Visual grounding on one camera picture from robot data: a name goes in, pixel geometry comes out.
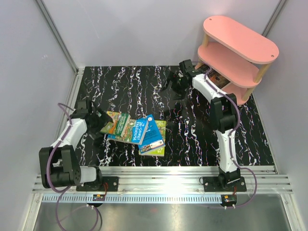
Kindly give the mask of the green 104-Storey Treehouse book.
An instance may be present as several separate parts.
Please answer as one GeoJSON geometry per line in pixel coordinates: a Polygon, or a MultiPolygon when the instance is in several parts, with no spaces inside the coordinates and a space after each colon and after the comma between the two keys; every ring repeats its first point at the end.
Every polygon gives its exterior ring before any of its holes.
{"type": "Polygon", "coordinates": [[[108,122],[101,130],[101,133],[123,137],[126,128],[129,124],[130,114],[122,112],[106,112],[111,118],[112,122],[108,122]]]}

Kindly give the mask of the Tale of Two Cities book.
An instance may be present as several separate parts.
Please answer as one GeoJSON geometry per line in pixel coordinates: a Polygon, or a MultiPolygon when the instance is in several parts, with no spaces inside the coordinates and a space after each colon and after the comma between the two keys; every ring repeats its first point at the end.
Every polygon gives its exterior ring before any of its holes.
{"type": "Polygon", "coordinates": [[[207,74],[208,78],[220,89],[230,84],[228,79],[206,64],[200,66],[197,70],[207,74]]]}

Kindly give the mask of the pink three-tier shelf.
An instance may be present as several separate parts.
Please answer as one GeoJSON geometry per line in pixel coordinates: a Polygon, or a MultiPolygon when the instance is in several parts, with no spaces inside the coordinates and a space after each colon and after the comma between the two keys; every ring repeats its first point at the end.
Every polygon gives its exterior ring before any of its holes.
{"type": "Polygon", "coordinates": [[[203,30],[197,67],[207,64],[224,76],[229,84],[222,89],[234,93],[238,105],[245,104],[278,58],[279,48],[268,38],[223,15],[205,19],[203,30]]]}

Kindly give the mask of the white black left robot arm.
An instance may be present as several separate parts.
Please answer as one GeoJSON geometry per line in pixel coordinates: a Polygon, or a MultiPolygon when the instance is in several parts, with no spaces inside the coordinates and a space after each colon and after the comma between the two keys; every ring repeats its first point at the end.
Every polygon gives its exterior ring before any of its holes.
{"type": "Polygon", "coordinates": [[[99,167],[80,166],[75,150],[84,134],[98,141],[103,136],[101,130],[113,120],[89,99],[77,101],[76,109],[67,117],[68,121],[60,137],[39,151],[42,185],[57,193],[62,193],[63,187],[71,186],[82,191],[99,191],[103,187],[99,167]]]}

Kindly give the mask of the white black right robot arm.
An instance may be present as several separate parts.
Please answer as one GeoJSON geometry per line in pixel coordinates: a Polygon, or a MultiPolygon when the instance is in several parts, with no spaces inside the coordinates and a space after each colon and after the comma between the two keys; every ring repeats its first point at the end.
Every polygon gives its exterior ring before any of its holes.
{"type": "Polygon", "coordinates": [[[210,125],[217,135],[220,151],[218,186],[223,191],[229,191],[241,178],[234,153],[235,132],[240,122],[236,96],[227,94],[210,80],[211,67],[208,71],[196,69],[190,59],[180,62],[179,67],[179,71],[169,73],[161,91],[171,84],[175,100],[183,100],[187,89],[193,87],[210,102],[210,125]]]}

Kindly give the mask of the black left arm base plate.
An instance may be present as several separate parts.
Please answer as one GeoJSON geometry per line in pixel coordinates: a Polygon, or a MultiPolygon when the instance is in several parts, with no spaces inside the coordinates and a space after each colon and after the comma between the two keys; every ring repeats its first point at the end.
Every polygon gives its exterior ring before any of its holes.
{"type": "Polygon", "coordinates": [[[117,192],[119,184],[119,177],[103,176],[100,180],[93,182],[86,182],[83,185],[77,186],[78,192],[117,192]]]}

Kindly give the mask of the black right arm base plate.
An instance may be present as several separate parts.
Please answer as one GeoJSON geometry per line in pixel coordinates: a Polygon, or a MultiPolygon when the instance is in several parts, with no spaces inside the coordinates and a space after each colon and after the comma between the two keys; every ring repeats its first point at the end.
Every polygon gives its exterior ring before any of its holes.
{"type": "Polygon", "coordinates": [[[201,177],[200,182],[204,187],[205,192],[246,192],[247,187],[244,177],[241,177],[239,181],[228,184],[226,187],[220,184],[218,177],[201,177]]]}

